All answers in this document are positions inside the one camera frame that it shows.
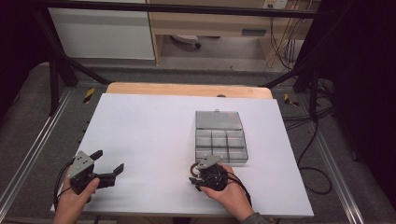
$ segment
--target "human hand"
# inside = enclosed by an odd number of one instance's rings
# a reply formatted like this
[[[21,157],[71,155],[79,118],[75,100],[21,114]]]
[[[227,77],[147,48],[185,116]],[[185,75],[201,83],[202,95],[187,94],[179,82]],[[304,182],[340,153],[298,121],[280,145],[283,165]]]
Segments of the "human hand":
[[[61,192],[64,190],[66,191],[60,196],[55,218],[52,221],[53,224],[76,223],[86,202],[90,199],[91,195],[95,193],[95,190],[99,185],[99,178],[95,178],[80,194],[76,194],[72,189],[70,189],[70,180],[67,178],[69,173],[70,167],[64,177],[64,185]]]
[[[230,166],[224,164],[221,166],[227,172],[233,174],[233,169]],[[201,191],[209,198],[221,203],[227,212],[236,217],[240,222],[254,214],[245,191],[232,180],[228,181],[227,187],[222,191],[215,191],[207,187],[201,187]]]

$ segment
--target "electrical cable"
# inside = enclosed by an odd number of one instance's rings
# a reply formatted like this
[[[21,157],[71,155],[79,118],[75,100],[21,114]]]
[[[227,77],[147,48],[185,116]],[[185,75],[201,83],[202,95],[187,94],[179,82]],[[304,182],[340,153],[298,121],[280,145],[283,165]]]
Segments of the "electrical cable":
[[[315,51],[318,50],[318,47],[321,46],[326,38],[328,38],[330,36],[330,34],[332,33],[332,31],[335,29],[335,27],[338,25],[338,23],[341,21],[341,19],[344,18],[344,16],[347,14],[347,11],[350,9],[350,7],[352,6],[354,0],[349,0],[349,5],[346,7],[346,9],[342,12],[341,16],[338,18],[338,20],[334,23],[334,25],[330,28],[330,30],[319,40],[319,42],[314,46],[314,48],[309,51],[304,58],[302,58],[300,60],[299,64],[303,64],[306,62],[306,60],[311,57],[311,55],[314,55],[314,53],[317,53]]]
[[[242,183],[242,181],[238,178],[238,176],[236,176],[235,174],[229,173],[227,172],[227,174],[231,174],[233,175],[235,178],[230,177],[228,175],[208,175],[208,176],[215,176],[215,177],[222,177],[222,178],[226,178],[228,180],[232,180],[233,182],[235,182],[236,184],[238,184],[245,192],[245,195],[247,196],[247,201],[250,204],[250,206],[253,206],[251,203],[251,198],[250,198],[250,194],[248,193],[247,188],[245,187],[245,185]]]
[[[58,198],[61,197],[61,195],[65,192],[67,192],[68,190],[70,190],[72,187],[69,187],[67,189],[64,189],[60,194],[58,194]]]
[[[97,216],[97,217],[95,218],[95,221],[93,222],[93,224],[98,224],[98,223],[99,223],[99,220],[100,220],[100,216]]]
[[[15,97],[14,101],[12,102],[12,105],[15,105],[20,99],[21,99],[21,92],[19,91],[17,97]]]
[[[69,161],[67,164],[65,164],[64,167],[62,168],[61,172],[58,174],[58,177],[56,178],[55,187],[54,187],[54,190],[53,190],[53,206],[54,206],[54,208],[55,208],[55,211],[56,211],[56,209],[58,208],[58,203],[59,203],[58,190],[59,190],[59,187],[60,187],[60,185],[61,185],[62,176],[64,175],[64,171],[65,171],[70,165],[73,164],[73,161],[74,161],[74,158],[73,158],[71,161]]]
[[[317,132],[318,132],[318,122],[317,122],[317,125],[315,126],[314,134],[312,135],[311,140],[309,141],[309,143],[308,143],[308,145],[305,147],[303,153],[300,155],[299,159],[297,160],[297,167],[299,168],[300,172],[301,172],[302,170],[311,170],[311,171],[319,172],[320,174],[324,175],[324,176],[326,177],[328,183],[329,183],[329,188],[326,189],[325,191],[318,191],[318,190],[312,189],[311,187],[308,187],[305,183],[304,183],[304,186],[305,186],[306,189],[310,190],[311,192],[314,192],[314,193],[319,194],[319,195],[325,195],[325,194],[328,194],[328,193],[330,193],[330,192],[332,191],[332,181],[331,181],[331,179],[329,178],[329,176],[326,175],[323,171],[319,170],[318,168],[308,167],[308,166],[300,167],[301,160],[303,159],[303,157],[304,157],[306,151],[309,149],[309,147],[310,147],[310,146],[312,145],[312,143],[314,142],[315,137],[316,137],[316,135],[317,135]]]

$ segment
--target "metal frame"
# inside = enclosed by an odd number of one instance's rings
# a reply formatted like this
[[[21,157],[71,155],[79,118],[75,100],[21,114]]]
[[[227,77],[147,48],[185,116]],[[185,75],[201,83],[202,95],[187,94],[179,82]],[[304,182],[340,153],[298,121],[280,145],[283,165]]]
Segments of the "metal frame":
[[[188,5],[88,2],[88,1],[67,1],[67,0],[54,0],[54,1],[36,0],[35,3],[37,6],[40,7],[113,10],[113,11],[172,12],[172,13],[281,17],[281,18],[301,18],[301,19],[327,19],[329,18],[329,16],[335,16],[335,13],[333,12],[296,11],[296,10],[280,10],[280,9],[267,9],[267,8],[258,9],[258,8],[241,8],[241,7],[207,7],[207,6],[188,6]]]
[[[299,95],[297,95],[297,97],[299,98],[299,101],[302,103],[304,112],[308,113],[309,106],[306,98],[301,97]],[[314,131],[315,130],[314,122],[310,122],[309,124],[312,131]],[[341,204],[343,205],[344,210],[346,211],[346,216],[349,219],[349,222],[353,224],[363,224],[364,219],[361,215],[361,211],[359,210],[359,207],[355,203],[355,200],[352,196],[352,193],[349,190],[347,182],[345,181],[340,171],[340,168],[338,167],[337,162],[332,156],[332,152],[329,149],[329,146],[327,145],[326,140],[324,139],[324,136],[320,131],[320,128],[318,128],[316,139],[318,143],[318,151],[320,152],[323,162],[327,170],[329,171],[329,176],[332,179],[332,183],[338,194],[338,198],[340,199]]]
[[[166,4],[137,4],[137,3],[114,3],[114,2],[88,2],[88,1],[67,1],[67,0],[35,0],[30,5],[30,11],[35,22],[44,33],[49,43],[52,60],[50,60],[51,75],[51,111],[58,107],[59,92],[57,85],[58,73],[62,76],[66,86],[76,86],[78,80],[72,67],[81,71],[85,75],[92,77],[102,84],[109,84],[111,81],[100,77],[93,71],[69,58],[63,51],[61,43],[55,38],[54,33],[49,28],[42,15],[42,8],[74,8],[91,10],[115,10],[115,11],[146,11],[146,12],[168,12],[168,13],[192,13],[192,14],[215,14],[215,15],[235,15],[253,17],[281,17],[281,18],[301,18],[301,19],[329,19],[336,16],[334,11],[297,11],[279,10],[267,8],[240,8],[240,7],[207,7],[207,6],[186,6],[186,5],[166,5]]]
[[[48,138],[50,137],[50,134],[52,133],[53,128],[58,122],[59,117],[64,112],[64,109],[68,103],[68,100],[70,99],[73,90],[74,89],[72,88],[66,88],[61,98],[60,106],[54,112],[53,116],[47,119],[47,122],[41,129],[40,134],[37,136],[35,142],[32,144],[29,152],[27,153],[26,157],[18,168],[18,171],[12,177],[6,190],[0,197],[0,223],[3,221],[4,217],[8,212],[8,209],[17,197],[18,192],[20,191],[24,181],[32,170],[35,161],[40,155],[41,149],[43,149]]]

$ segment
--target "black sleeve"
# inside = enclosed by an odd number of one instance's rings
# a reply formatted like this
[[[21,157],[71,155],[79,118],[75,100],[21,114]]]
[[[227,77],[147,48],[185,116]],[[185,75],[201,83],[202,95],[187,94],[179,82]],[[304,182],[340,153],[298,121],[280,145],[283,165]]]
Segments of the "black sleeve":
[[[264,218],[262,218],[260,213],[255,213],[250,217],[247,217],[247,219],[243,220],[241,224],[268,224],[268,222],[265,221]]]

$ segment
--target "black cable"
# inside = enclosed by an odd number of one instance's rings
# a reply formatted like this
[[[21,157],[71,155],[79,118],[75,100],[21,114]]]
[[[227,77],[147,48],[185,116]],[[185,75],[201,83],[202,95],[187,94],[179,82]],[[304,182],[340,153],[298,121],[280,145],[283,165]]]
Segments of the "black cable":
[[[334,23],[334,25],[329,29],[329,31],[319,40],[319,42],[314,46],[314,48],[309,51],[305,57],[303,59],[300,60],[299,64],[303,64],[305,63],[305,61],[311,57],[312,55],[314,55],[315,51],[318,50],[318,47],[320,47],[320,45],[322,45],[326,38],[328,38],[330,36],[330,34],[332,33],[332,31],[335,29],[335,27],[338,25],[338,23],[341,21],[341,19],[344,18],[344,16],[347,14],[347,11],[350,9],[350,7],[352,6],[354,0],[349,0],[349,5],[346,7],[346,9],[342,12],[341,16],[338,18],[338,20]]]
[[[20,99],[21,99],[21,92],[19,91],[17,97],[14,99],[14,102],[12,102],[12,105],[15,105]]]
[[[56,178],[55,187],[54,187],[54,190],[53,190],[53,206],[54,206],[54,208],[55,208],[55,211],[56,211],[56,209],[58,208],[58,203],[59,203],[58,189],[59,189],[60,184],[61,184],[62,176],[64,175],[64,171],[65,171],[70,165],[73,164],[73,161],[74,161],[74,158],[73,158],[71,161],[69,161],[67,164],[65,164],[64,167],[62,168],[61,172],[58,174],[58,177]]]
[[[304,156],[305,152],[309,149],[309,147],[310,147],[310,146],[312,145],[312,143],[314,142],[315,137],[316,137],[316,135],[317,135],[317,132],[318,132],[318,122],[317,122],[317,125],[315,126],[315,131],[314,131],[314,134],[312,135],[311,140],[309,141],[309,143],[308,143],[308,145],[305,147],[303,153],[300,155],[299,159],[297,160],[297,167],[299,168],[300,172],[301,172],[302,170],[312,170],[312,171],[316,171],[316,172],[319,172],[320,174],[324,175],[324,176],[326,177],[327,181],[329,182],[329,188],[328,188],[327,190],[325,190],[325,191],[318,191],[318,190],[315,190],[315,189],[312,189],[312,188],[308,187],[306,184],[304,184],[304,186],[305,186],[306,189],[310,190],[311,192],[314,192],[314,193],[319,194],[319,195],[325,195],[325,194],[328,194],[328,193],[330,193],[330,192],[332,191],[332,181],[331,181],[331,179],[329,178],[329,176],[326,175],[323,171],[319,170],[318,168],[307,167],[307,166],[305,166],[305,167],[300,167],[300,162],[301,162],[301,160],[303,159],[303,156]]]
[[[69,188],[67,188],[67,189],[64,189],[60,194],[58,194],[58,199],[59,199],[59,197],[61,197],[61,195],[63,194],[63,193],[65,193],[65,192],[67,192],[68,190],[70,190],[72,187],[69,187]]]
[[[317,118],[318,119],[325,118],[327,115],[331,114],[332,112],[333,112],[332,106],[321,109],[321,110],[317,111],[317,113],[316,113]],[[284,121],[298,121],[298,122],[295,122],[295,123],[291,124],[290,126],[286,127],[286,130],[289,131],[291,129],[294,129],[301,125],[306,124],[307,122],[311,121],[312,118],[310,115],[303,115],[303,116],[298,116],[298,117],[285,117],[285,118],[283,118],[283,120]]]
[[[235,174],[232,174],[232,173],[229,173],[229,172],[227,172],[227,173],[228,173],[228,174],[231,174],[231,175],[233,175],[233,176],[235,176],[235,178],[232,178],[232,177],[230,177],[230,176],[228,176],[228,175],[208,175],[208,176],[222,177],[222,178],[226,178],[226,179],[232,180],[233,182],[235,182],[236,184],[238,184],[239,186],[241,186],[241,188],[245,191],[245,194],[246,194],[246,196],[247,196],[247,201],[248,201],[248,203],[250,204],[250,206],[253,206],[252,203],[251,203],[250,194],[248,193],[248,190],[247,190],[247,188],[245,187],[245,185],[242,183],[242,181],[241,181],[241,180],[238,178],[238,176],[236,176]]]
[[[318,123],[317,123],[317,125],[315,126],[315,131],[314,131],[314,134],[312,135],[311,140],[309,140],[308,145],[305,147],[303,153],[300,155],[299,159],[297,160],[297,166],[298,166],[298,167],[300,167],[300,162],[301,162],[301,160],[303,159],[303,156],[304,156],[305,152],[309,149],[309,147],[312,145],[312,143],[313,143],[314,140],[315,140],[315,137],[316,137],[317,132],[318,132],[318,126],[319,126],[319,125],[318,125]]]
[[[316,194],[319,194],[319,195],[325,195],[325,194],[330,193],[330,191],[332,191],[332,181],[331,181],[331,179],[329,178],[329,176],[326,175],[323,171],[319,170],[318,168],[307,167],[307,166],[305,166],[305,167],[300,167],[299,170],[300,170],[300,171],[302,171],[302,170],[312,170],[312,171],[319,172],[319,173],[321,173],[322,175],[324,175],[324,177],[326,177],[327,181],[329,182],[329,188],[328,188],[327,190],[325,190],[325,191],[318,191],[318,190],[312,189],[312,188],[308,187],[306,184],[304,184],[304,186],[305,186],[306,189],[308,189],[308,190],[310,190],[311,192],[314,192],[314,193],[316,193]]]
[[[100,216],[97,216],[97,217],[95,218],[95,221],[93,222],[93,224],[98,224],[98,223],[99,223],[99,220],[100,220]]]

